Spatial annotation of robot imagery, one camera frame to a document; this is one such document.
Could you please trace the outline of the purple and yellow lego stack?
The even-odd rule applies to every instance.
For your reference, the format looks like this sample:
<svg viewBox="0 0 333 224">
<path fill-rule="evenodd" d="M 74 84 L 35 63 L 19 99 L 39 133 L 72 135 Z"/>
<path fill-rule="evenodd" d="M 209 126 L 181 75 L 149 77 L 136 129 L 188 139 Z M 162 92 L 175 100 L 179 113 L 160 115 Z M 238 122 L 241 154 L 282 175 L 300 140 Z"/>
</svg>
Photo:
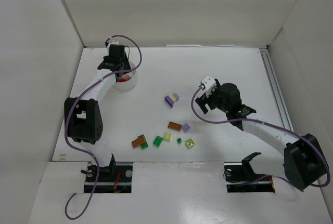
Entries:
<svg viewBox="0 0 333 224">
<path fill-rule="evenodd" d="M 179 95 L 174 93 L 174 94 L 169 94 L 164 97 L 165 102 L 171 107 L 174 107 L 174 104 L 179 101 Z"/>
</svg>

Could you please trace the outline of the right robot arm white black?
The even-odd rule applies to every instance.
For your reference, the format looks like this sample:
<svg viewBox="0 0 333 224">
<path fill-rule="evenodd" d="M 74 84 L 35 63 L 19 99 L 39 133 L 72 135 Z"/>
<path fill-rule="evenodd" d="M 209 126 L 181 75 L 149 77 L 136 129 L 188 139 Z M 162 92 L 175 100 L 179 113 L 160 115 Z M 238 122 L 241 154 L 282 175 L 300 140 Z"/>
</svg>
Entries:
<svg viewBox="0 0 333 224">
<path fill-rule="evenodd" d="M 225 123 L 249 133 L 279 152 L 284 159 L 284 180 L 302 191 L 308 186 L 324 188 L 331 182 L 329 165 L 316 137 L 301 136 L 291 130 L 274 125 L 242 103 L 235 84 L 220 84 L 205 76 L 199 85 L 204 93 L 193 95 L 191 105 L 197 104 L 203 114 L 218 109 L 225 113 Z"/>
</svg>

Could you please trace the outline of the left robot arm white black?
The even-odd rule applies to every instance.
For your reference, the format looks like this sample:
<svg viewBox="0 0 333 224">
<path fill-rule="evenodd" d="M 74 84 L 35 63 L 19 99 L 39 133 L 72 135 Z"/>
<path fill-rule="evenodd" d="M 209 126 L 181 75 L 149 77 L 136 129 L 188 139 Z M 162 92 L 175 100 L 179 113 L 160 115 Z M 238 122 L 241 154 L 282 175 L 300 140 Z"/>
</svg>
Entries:
<svg viewBox="0 0 333 224">
<path fill-rule="evenodd" d="M 101 140 L 103 120 L 99 104 L 108 90 L 118 82 L 123 74 L 131 69 L 125 46 L 113 42 L 107 46 L 108 54 L 97 67 L 93 80 L 77 97 L 68 97 L 64 103 L 66 143 L 69 140 L 78 143 L 70 145 L 92 157 L 92 173 L 97 170 L 103 174 L 115 174 L 114 156 Z"/>
</svg>

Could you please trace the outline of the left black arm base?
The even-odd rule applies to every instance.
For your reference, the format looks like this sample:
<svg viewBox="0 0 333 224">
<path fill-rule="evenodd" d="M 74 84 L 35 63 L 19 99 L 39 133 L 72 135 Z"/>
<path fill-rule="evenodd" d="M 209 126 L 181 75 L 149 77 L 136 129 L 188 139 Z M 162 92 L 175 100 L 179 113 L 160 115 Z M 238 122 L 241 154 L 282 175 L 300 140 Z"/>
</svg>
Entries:
<svg viewBox="0 0 333 224">
<path fill-rule="evenodd" d="M 131 193 L 133 163 L 118 163 L 115 165 L 115 172 L 106 173 L 100 170 L 95 193 Z M 81 173 L 85 175 L 84 192 L 91 193 L 95 179 L 96 166 L 89 164 L 87 169 L 82 169 Z"/>
</svg>

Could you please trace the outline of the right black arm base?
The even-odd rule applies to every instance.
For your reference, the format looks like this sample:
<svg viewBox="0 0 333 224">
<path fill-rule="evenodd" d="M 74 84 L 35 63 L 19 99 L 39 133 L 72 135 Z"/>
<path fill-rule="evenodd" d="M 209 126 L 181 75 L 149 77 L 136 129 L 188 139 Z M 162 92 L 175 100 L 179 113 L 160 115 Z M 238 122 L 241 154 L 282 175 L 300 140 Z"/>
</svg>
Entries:
<svg viewBox="0 0 333 224">
<path fill-rule="evenodd" d="M 250 162 L 261 152 L 254 152 L 240 162 L 224 162 L 223 177 L 228 193 L 275 193 L 271 176 L 254 172 Z"/>
</svg>

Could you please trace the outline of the white round divided container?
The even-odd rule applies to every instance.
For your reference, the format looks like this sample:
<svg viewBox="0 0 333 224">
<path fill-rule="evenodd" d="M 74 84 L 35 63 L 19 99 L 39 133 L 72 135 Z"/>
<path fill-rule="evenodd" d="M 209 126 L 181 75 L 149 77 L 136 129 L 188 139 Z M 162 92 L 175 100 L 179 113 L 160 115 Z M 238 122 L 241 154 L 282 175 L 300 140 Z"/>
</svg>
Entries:
<svg viewBox="0 0 333 224">
<path fill-rule="evenodd" d="M 130 77 L 131 79 L 128 80 L 127 82 L 123 82 L 123 83 L 118 83 L 118 80 L 121 77 Z M 113 88 L 117 89 L 117 90 L 130 90 L 132 89 L 136 83 L 137 83 L 137 74 L 136 74 L 136 70 L 133 70 L 129 73 L 126 74 L 117 74 L 116 75 L 116 79 L 117 82 L 112 86 Z"/>
</svg>

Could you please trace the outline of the light purple lego brick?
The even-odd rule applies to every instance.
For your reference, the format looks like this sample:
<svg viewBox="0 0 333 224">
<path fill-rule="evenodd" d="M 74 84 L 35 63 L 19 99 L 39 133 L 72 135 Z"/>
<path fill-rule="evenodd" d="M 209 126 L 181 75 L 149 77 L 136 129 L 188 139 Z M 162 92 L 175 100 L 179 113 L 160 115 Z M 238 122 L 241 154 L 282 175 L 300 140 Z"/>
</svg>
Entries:
<svg viewBox="0 0 333 224">
<path fill-rule="evenodd" d="M 182 125 L 182 130 L 184 132 L 188 132 L 190 129 L 191 129 L 191 127 L 187 123 Z"/>
</svg>

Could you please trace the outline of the orange lego brick right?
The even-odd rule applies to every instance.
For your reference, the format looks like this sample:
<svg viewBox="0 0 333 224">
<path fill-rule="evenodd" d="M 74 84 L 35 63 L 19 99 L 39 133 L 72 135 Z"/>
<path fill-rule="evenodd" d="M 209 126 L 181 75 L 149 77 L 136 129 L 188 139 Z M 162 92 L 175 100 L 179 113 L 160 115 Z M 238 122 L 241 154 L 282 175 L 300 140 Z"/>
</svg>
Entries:
<svg viewBox="0 0 333 224">
<path fill-rule="evenodd" d="M 175 130 L 175 131 L 181 131 L 182 125 L 178 124 L 178 123 L 175 123 L 175 122 L 169 122 L 168 123 L 168 128 L 172 129 L 172 130 Z"/>
</svg>

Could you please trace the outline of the orange lego brick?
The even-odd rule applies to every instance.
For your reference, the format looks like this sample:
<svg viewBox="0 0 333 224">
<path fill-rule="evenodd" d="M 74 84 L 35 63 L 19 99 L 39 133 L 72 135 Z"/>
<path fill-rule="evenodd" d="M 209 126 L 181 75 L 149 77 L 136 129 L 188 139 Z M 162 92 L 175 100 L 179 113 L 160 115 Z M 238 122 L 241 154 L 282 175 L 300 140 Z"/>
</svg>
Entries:
<svg viewBox="0 0 333 224">
<path fill-rule="evenodd" d="M 132 147 L 133 148 L 137 148 L 139 146 L 141 146 L 142 144 L 144 144 L 146 142 L 146 139 L 144 136 L 140 136 L 138 138 L 136 138 L 135 140 L 132 141 Z"/>
<path fill-rule="evenodd" d="M 169 122 L 168 123 L 168 128 L 172 129 L 172 130 L 175 130 L 175 131 L 181 131 L 182 125 L 178 124 L 178 123 L 175 123 L 175 122 Z"/>
</svg>

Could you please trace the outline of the lime transparent lego brick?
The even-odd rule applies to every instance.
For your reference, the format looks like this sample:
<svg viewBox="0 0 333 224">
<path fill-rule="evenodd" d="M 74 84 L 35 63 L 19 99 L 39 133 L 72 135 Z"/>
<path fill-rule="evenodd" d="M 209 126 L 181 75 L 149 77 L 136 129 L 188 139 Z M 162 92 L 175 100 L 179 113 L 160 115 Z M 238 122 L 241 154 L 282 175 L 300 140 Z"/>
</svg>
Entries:
<svg viewBox="0 0 333 224">
<path fill-rule="evenodd" d="M 193 148 L 194 145 L 195 145 L 195 142 L 191 138 L 185 141 L 185 146 L 188 149 Z"/>
</svg>

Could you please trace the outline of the pale yellow lego brick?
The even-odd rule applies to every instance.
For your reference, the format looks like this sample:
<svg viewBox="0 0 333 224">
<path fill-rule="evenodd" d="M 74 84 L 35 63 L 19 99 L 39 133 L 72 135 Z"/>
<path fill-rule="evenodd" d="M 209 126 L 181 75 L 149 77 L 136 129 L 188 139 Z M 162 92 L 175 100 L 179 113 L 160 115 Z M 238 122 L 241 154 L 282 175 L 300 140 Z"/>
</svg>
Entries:
<svg viewBox="0 0 333 224">
<path fill-rule="evenodd" d="M 170 142 L 172 140 L 172 134 L 171 133 L 164 133 L 163 140 Z"/>
</svg>

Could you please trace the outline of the green lego brick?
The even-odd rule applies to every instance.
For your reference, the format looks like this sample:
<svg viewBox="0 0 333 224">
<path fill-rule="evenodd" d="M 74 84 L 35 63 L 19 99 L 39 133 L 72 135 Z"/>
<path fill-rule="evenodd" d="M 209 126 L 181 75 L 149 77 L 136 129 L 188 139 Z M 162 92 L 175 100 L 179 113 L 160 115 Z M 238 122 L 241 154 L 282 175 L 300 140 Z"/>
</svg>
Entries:
<svg viewBox="0 0 333 224">
<path fill-rule="evenodd" d="M 153 141 L 153 145 L 155 147 L 159 148 L 161 146 L 162 142 L 163 142 L 163 138 L 160 136 L 156 136 L 156 138 Z"/>
</svg>

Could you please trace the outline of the green lego under orange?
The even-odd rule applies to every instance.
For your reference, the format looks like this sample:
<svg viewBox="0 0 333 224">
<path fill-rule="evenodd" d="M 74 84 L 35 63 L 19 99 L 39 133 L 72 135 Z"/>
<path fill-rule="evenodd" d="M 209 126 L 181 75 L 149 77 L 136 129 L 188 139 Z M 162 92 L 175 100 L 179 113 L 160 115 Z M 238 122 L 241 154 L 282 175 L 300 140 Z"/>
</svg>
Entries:
<svg viewBox="0 0 333 224">
<path fill-rule="evenodd" d="M 148 143 L 147 143 L 147 140 L 146 140 L 146 138 L 145 138 L 145 135 L 140 135 L 140 136 L 138 136 L 138 138 L 140 138 L 140 139 L 142 139 L 142 140 L 145 141 L 144 143 L 142 143 L 142 144 L 140 145 L 141 149 L 146 149 L 146 148 L 148 148 Z"/>
</svg>

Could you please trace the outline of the orange lego brick left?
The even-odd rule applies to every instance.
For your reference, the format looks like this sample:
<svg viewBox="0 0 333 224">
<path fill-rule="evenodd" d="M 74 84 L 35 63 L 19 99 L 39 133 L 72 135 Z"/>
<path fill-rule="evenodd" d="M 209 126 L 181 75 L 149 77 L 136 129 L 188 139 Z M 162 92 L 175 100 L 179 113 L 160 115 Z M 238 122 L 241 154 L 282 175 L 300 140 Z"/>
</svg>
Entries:
<svg viewBox="0 0 333 224">
<path fill-rule="evenodd" d="M 138 138 L 136 138 L 135 140 L 132 141 L 132 147 L 133 148 L 137 148 L 139 146 L 141 146 L 142 144 L 144 144 L 146 142 L 146 139 L 144 136 L 140 136 Z"/>
</svg>

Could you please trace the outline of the aluminium rail right edge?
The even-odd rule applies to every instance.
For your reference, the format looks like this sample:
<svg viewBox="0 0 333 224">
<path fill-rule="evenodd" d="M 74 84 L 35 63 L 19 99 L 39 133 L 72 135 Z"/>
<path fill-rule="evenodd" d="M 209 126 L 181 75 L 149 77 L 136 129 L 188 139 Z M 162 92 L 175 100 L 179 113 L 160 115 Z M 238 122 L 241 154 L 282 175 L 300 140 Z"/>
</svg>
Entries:
<svg viewBox="0 0 333 224">
<path fill-rule="evenodd" d="M 279 86 L 279 82 L 273 67 L 273 63 L 271 61 L 270 54 L 268 52 L 268 48 L 260 48 L 259 51 L 267 73 L 268 81 L 271 87 L 271 91 L 273 93 L 273 97 L 276 103 L 276 107 L 282 125 L 284 128 L 294 131 L 291 118 L 289 116 L 287 106 L 285 104 L 283 94 L 281 92 L 281 88 Z"/>
</svg>

